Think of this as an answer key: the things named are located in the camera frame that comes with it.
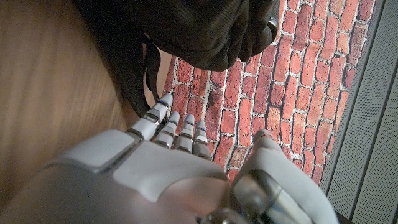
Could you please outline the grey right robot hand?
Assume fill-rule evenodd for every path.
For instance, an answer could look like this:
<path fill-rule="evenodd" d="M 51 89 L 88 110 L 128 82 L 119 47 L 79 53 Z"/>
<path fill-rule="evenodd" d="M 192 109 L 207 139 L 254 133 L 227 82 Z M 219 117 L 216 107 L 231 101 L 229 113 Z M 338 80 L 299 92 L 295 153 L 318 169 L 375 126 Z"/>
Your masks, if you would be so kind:
<path fill-rule="evenodd" d="M 338 222 L 270 132 L 256 132 L 229 182 L 210 158 L 204 122 L 167 114 L 171 104 L 166 94 L 127 131 L 102 132 L 57 156 L 1 211 L 1 222 Z"/>

